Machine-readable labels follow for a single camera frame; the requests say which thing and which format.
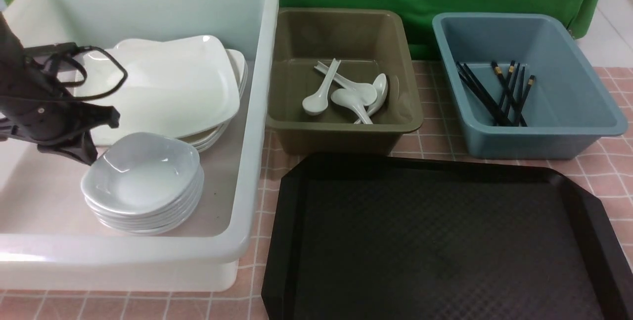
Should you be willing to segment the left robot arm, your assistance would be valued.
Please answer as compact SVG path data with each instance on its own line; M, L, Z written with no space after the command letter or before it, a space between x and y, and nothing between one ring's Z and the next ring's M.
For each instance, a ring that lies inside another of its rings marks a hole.
M100 52L120 70L120 80L101 94L75 96L70 88L88 80L76 57ZM93 102L117 92L128 72L111 54L95 46L62 43L23 47L1 19L0 30L0 137L29 142L41 153L65 156L85 165L97 160L91 131L102 125L118 128L115 107Z

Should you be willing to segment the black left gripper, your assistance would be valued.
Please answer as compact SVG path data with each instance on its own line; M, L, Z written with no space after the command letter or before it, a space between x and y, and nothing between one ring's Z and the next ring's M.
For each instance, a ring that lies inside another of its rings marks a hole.
M41 153L65 156L81 164L92 165L97 160L91 131L99 126L118 128L120 113L113 106L93 102L113 94L121 85L97 95L74 96L68 84L57 78L62 61L86 78L88 73L75 56L89 51L104 54L120 68L111 54L95 46L70 44L43 64L27 56L21 43L1 43L1 140L29 142Z

